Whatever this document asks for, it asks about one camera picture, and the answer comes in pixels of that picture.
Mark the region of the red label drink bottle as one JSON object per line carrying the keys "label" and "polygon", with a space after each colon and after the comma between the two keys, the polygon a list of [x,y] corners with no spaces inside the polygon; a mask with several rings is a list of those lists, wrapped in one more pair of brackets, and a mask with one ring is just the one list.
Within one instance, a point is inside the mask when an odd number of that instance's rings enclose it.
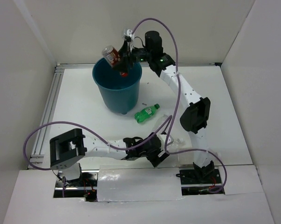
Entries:
{"label": "red label drink bottle", "polygon": [[112,45],[108,45],[102,50],[102,56],[111,68],[118,71],[122,77],[128,76],[127,63],[122,59],[118,51]]}

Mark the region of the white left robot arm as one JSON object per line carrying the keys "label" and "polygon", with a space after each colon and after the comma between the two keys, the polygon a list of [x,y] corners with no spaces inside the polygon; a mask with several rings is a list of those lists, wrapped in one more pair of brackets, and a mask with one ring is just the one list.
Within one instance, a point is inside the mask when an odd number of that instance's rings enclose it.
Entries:
{"label": "white left robot arm", "polygon": [[62,171],[65,180],[72,186],[78,186],[83,181],[82,168],[79,163],[84,157],[104,157],[119,161],[135,161],[146,158],[153,167],[160,165],[169,155],[164,152],[166,135],[150,134],[151,139],[141,137],[113,140],[107,144],[99,139],[88,138],[82,129],[75,128],[53,137],[50,141],[50,168]]}

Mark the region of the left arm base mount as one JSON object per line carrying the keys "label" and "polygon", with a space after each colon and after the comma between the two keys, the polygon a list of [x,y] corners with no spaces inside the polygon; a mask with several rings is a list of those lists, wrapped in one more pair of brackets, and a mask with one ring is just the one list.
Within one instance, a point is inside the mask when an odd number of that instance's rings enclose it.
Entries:
{"label": "left arm base mount", "polygon": [[66,180],[62,171],[56,176],[53,198],[81,198],[86,202],[97,202],[98,170],[83,170],[77,180]]}

